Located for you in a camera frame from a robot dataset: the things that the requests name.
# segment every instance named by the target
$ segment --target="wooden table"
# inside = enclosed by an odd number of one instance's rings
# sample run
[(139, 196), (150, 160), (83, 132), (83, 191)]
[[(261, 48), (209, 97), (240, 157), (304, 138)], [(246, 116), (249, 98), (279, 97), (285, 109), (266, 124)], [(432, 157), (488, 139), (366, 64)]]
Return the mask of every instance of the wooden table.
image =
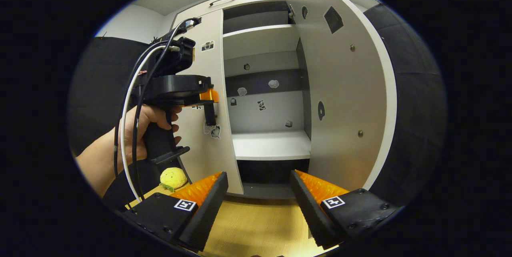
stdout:
[[(169, 190), (158, 186), (144, 196), (157, 192), (170, 194)], [(206, 247), (199, 255), (312, 257), (329, 250), (316, 246), (314, 239), (309, 237), (306, 220), (295, 200), (259, 200), (226, 195)]]

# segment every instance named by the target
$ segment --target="white shelf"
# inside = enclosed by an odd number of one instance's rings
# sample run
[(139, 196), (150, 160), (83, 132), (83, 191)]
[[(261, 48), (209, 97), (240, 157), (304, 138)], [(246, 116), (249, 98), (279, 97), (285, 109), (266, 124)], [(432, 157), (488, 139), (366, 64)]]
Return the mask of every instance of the white shelf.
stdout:
[(237, 160), (309, 159), (311, 141), (304, 130), (233, 134)]
[(224, 59), (262, 53), (295, 51), (298, 33), (293, 24), (271, 25), (222, 35)]

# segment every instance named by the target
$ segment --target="open cabinet door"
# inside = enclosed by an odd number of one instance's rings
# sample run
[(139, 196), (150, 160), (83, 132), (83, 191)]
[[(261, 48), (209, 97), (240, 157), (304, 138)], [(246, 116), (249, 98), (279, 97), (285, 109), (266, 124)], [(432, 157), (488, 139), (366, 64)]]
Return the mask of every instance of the open cabinet door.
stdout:
[[(174, 38), (178, 40), (184, 36), (196, 42), (195, 60), (192, 66), (178, 74), (203, 75), (212, 78), (214, 90), (219, 93), (219, 103), (214, 105), (217, 115), (216, 124), (219, 127), (205, 126), (204, 109), (185, 107), (175, 122), (180, 128), (174, 135), (182, 137), (179, 145), (190, 147), (190, 151), (181, 155), (180, 158), (183, 170), (192, 182), (225, 171), (229, 185), (227, 191), (243, 194), (226, 104), (222, 21), (223, 11), (213, 11), (202, 16), (201, 24)], [(213, 42), (213, 44), (210, 43), (210, 49), (203, 51), (202, 46), (207, 42)]]
[(391, 146), (396, 85), (386, 47), (349, 0), (287, 0), (311, 93), (309, 174), (369, 189)]

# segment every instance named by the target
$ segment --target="finger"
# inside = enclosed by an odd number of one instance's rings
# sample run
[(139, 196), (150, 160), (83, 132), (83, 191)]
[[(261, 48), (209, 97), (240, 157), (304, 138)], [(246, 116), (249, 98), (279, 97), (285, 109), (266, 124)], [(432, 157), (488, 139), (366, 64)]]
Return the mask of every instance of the finger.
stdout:
[(140, 140), (137, 142), (137, 161), (143, 160), (148, 157), (148, 151), (146, 150), (146, 144), (144, 141)]
[(178, 120), (178, 115), (176, 115), (176, 114), (172, 113), (172, 114), (170, 115), (170, 120), (171, 120), (172, 122), (175, 122), (176, 120)]
[(158, 127), (161, 129), (169, 130), (171, 129), (170, 124), (165, 119), (165, 111), (153, 107), (153, 106), (147, 106), (145, 104), (142, 105), (142, 110), (140, 111), (140, 120), (143, 118), (146, 118), (150, 122), (156, 122), (158, 124)]
[(181, 108), (181, 107), (179, 107), (179, 106), (173, 106), (173, 107), (171, 108), (171, 110), (170, 110), (170, 111), (171, 111), (172, 113), (174, 113), (174, 114), (178, 114), (179, 112), (181, 112), (181, 110), (182, 110), (182, 108)]

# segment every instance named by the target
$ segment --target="human hand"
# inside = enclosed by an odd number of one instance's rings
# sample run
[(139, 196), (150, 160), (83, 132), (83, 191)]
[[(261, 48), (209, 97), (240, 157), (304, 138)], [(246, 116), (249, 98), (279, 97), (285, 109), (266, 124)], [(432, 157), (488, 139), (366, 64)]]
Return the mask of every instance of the human hand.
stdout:
[[(126, 124), (124, 128), (124, 149), (126, 152), (126, 162), (131, 164), (133, 162), (132, 159), (132, 144), (133, 144), (133, 122), (135, 118), (135, 111), (136, 107), (132, 108), (130, 111), (126, 113)], [(181, 107), (173, 107), (171, 109), (171, 117), (170, 120), (172, 122), (175, 122), (178, 120), (178, 113), (181, 112)], [(158, 127), (170, 130), (171, 126), (167, 122), (165, 118), (165, 111), (156, 108), (154, 106), (148, 106), (146, 104), (142, 105), (142, 109), (140, 111), (139, 116), (139, 127), (137, 129), (137, 160), (146, 159), (148, 156), (148, 152), (146, 151), (146, 145), (144, 144), (144, 141), (142, 140), (142, 137), (146, 130), (148, 129), (148, 126), (150, 122), (155, 122)], [(176, 124), (172, 125), (172, 132), (178, 131), (179, 126)], [(181, 140), (180, 136), (174, 137), (174, 142), (178, 144)], [(118, 151), (117, 151), (117, 163), (120, 171), (123, 168), (122, 164), (122, 155), (121, 155), (121, 130), (119, 130), (119, 137), (118, 137)]]

